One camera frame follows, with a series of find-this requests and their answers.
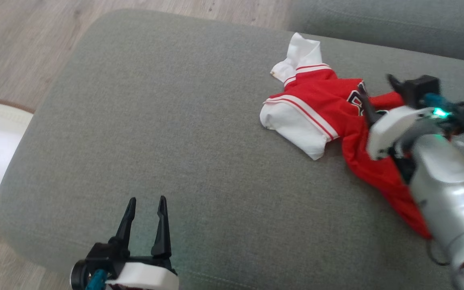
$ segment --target gray sofa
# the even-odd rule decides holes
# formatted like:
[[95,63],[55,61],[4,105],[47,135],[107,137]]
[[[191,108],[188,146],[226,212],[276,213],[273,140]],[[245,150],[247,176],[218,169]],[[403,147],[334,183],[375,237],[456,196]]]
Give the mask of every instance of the gray sofa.
[[[314,162],[259,123],[282,90],[269,71],[288,31],[121,10],[93,24],[37,110],[0,187],[0,230],[66,274],[115,234],[147,255],[168,200],[181,289],[444,290],[449,271],[346,167],[340,141]],[[324,61],[374,95],[430,74],[464,99],[464,61],[328,37]]]
[[290,29],[464,59],[464,1],[293,0]]

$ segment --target black cable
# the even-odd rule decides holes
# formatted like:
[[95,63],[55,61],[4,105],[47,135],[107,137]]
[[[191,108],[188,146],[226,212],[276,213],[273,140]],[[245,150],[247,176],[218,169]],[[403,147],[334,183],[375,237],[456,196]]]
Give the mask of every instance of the black cable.
[[431,242],[433,240],[432,239],[428,239],[426,241],[426,244],[425,244],[425,248],[427,250],[427,256],[429,256],[429,259],[431,259],[431,261],[433,261],[433,263],[435,263],[436,265],[438,266],[449,266],[451,263],[450,262],[440,262],[438,261],[434,256],[433,256],[433,250],[431,249]]

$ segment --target green light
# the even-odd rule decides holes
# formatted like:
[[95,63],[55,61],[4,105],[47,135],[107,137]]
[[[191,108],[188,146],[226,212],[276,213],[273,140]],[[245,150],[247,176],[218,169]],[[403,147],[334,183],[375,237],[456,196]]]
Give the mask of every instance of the green light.
[[435,114],[436,116],[440,116],[441,118],[445,118],[449,115],[449,113],[445,112],[440,108],[434,108],[433,114]]

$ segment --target silver robotic arm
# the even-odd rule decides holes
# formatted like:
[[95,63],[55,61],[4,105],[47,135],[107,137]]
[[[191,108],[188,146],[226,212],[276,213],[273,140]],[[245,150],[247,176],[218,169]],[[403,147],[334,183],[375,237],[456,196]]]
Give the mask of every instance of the silver robotic arm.
[[[389,81],[406,106],[384,116],[366,114],[367,152],[373,160],[391,156],[427,223],[448,258],[453,286],[464,290],[464,156],[449,142],[464,133],[464,102],[439,95],[439,81],[423,76]],[[374,112],[366,92],[365,112]]]

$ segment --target red garment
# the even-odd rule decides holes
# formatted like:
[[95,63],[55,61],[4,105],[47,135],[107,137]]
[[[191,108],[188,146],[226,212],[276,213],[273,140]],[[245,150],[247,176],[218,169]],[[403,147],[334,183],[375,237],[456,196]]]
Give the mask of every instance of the red garment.
[[[295,79],[286,81],[283,93],[270,99],[286,102],[306,114],[326,133],[328,139],[342,138],[343,156],[350,169],[364,181],[376,187],[392,207],[415,231],[431,238],[427,226],[416,207],[407,186],[402,182],[391,158],[371,160],[366,152],[369,129],[362,116],[357,87],[362,79],[338,79],[333,70],[320,64],[307,66]],[[401,97],[390,92],[371,97],[377,110],[402,106]]]

